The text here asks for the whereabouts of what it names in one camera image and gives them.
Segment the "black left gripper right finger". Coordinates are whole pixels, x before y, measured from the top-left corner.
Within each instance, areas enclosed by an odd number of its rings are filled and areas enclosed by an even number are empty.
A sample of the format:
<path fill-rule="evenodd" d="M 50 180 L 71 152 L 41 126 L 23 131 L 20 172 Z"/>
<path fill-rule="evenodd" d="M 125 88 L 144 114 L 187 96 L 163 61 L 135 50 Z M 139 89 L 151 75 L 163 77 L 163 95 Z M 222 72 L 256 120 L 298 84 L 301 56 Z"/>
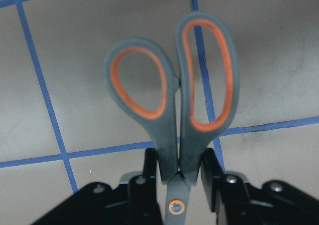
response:
<path fill-rule="evenodd" d="M 249 225 L 251 212 L 249 194 L 243 180 L 225 173 L 213 149 L 208 148 L 201 159 L 201 179 L 208 205 L 218 225 Z"/>

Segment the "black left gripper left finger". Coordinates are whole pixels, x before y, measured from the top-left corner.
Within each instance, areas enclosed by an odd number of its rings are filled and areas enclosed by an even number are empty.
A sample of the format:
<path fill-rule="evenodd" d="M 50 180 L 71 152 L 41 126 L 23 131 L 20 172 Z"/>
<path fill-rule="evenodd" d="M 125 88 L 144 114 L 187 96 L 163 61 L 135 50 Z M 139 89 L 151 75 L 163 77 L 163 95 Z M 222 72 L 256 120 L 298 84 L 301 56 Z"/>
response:
<path fill-rule="evenodd" d="M 157 201 L 157 161 L 155 149 L 146 149 L 142 173 L 128 183 L 130 225 L 163 224 Z"/>

